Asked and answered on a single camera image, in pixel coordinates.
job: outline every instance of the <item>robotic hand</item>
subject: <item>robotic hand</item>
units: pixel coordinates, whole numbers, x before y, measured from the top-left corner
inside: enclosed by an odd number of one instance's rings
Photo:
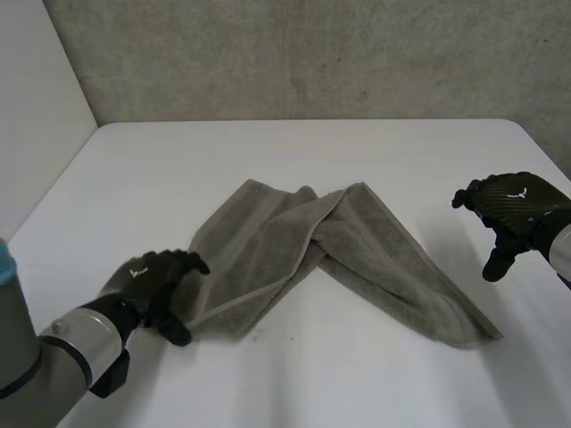
[[[571,201],[558,189],[529,172],[489,176],[456,192],[452,207],[461,206],[496,234],[482,273],[486,281],[499,281],[518,254],[537,250],[569,286]]]
[[[102,297],[85,307],[97,309],[118,301],[130,308],[137,324],[142,321],[146,328],[156,328],[169,342],[185,346],[192,337],[180,320],[170,313],[170,301],[183,276],[194,269],[202,275],[210,273],[206,263],[195,252],[147,252],[143,257],[123,263],[103,287]]]

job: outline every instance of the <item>glove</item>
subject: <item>glove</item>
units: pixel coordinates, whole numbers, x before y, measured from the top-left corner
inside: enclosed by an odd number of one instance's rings
[[[194,269],[203,275],[210,273],[206,263],[195,252],[147,252],[117,269],[100,296],[119,295],[137,312],[145,328],[156,328],[169,342],[185,346],[192,341],[192,336],[170,313],[170,301],[183,276]]]
[[[571,201],[529,172],[489,176],[458,190],[452,207],[466,207],[496,234],[495,248],[484,266],[486,281],[502,279],[516,256],[539,250],[549,260],[557,233],[571,223]]]

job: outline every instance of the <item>glove logo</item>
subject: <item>glove logo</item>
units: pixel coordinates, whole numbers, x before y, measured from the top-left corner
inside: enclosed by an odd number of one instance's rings
[[[508,198],[521,198],[521,199],[525,199],[525,197],[527,196],[527,187],[524,187],[524,191],[522,193],[518,193],[518,194],[506,194],[506,196]]]
[[[139,271],[132,270],[132,269],[129,269],[128,271],[131,274],[131,276],[133,276],[134,278],[137,278],[139,275],[142,275],[147,270],[149,270],[148,267],[144,268],[143,270],[139,270]]]

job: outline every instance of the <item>white wall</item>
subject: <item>white wall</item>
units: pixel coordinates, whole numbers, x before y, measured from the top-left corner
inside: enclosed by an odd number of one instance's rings
[[[13,236],[95,130],[41,0],[0,0],[0,236]]]

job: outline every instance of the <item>gray towel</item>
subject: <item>gray towel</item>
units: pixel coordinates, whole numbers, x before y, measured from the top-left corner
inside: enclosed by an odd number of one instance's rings
[[[501,338],[364,183],[318,198],[307,186],[288,193],[248,180],[190,250],[211,274],[183,284],[173,310],[197,337],[240,339],[319,266],[431,339],[466,347]]]

